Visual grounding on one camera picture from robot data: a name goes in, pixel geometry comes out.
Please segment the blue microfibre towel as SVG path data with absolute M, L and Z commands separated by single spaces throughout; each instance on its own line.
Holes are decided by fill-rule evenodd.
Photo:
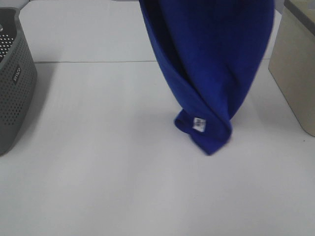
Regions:
M 148 37 L 182 110 L 175 125 L 208 155 L 232 134 L 265 54 L 272 0 L 142 0 Z

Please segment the grey perforated plastic basket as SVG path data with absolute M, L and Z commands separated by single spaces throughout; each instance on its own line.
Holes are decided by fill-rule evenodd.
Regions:
M 37 70 L 19 20 L 20 10 L 0 8 L 0 153 L 6 153 L 24 122 Z

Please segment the beige storage box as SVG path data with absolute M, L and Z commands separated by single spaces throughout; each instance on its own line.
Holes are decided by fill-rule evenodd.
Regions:
M 286 0 L 269 71 L 301 128 L 315 134 L 315 2 Z

